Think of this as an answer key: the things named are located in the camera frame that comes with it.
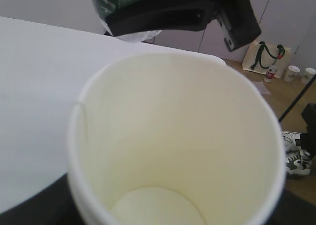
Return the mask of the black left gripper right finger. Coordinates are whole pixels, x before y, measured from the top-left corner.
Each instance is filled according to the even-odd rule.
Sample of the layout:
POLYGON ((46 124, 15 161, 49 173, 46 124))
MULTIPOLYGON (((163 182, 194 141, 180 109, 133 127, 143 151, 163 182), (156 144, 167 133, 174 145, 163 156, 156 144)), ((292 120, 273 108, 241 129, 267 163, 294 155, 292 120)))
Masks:
POLYGON ((281 198, 282 225, 316 225, 316 206, 284 190, 281 198))

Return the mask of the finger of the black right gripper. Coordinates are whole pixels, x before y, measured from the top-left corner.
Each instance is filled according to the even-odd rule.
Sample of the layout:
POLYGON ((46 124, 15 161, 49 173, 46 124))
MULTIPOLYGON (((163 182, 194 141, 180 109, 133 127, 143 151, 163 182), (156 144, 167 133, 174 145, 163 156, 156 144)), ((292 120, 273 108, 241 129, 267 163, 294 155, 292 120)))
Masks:
POLYGON ((113 36, 156 30, 201 31, 211 21, 215 0, 140 0, 106 18, 113 36))

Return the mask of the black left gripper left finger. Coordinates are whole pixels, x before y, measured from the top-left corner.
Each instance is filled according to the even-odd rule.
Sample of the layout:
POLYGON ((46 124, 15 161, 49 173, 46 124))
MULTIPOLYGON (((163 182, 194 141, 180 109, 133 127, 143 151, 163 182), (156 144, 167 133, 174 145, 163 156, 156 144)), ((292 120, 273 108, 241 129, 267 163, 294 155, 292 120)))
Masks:
POLYGON ((2 225, 80 225, 81 216, 64 174, 54 183, 0 214, 2 225))

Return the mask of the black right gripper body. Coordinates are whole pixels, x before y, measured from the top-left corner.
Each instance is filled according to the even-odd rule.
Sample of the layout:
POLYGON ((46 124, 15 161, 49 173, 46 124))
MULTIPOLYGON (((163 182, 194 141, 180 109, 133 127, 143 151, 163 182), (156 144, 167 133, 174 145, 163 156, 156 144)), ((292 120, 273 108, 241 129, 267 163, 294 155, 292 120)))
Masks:
POLYGON ((250 44, 261 34, 250 0, 218 0, 216 18, 229 52, 250 44))

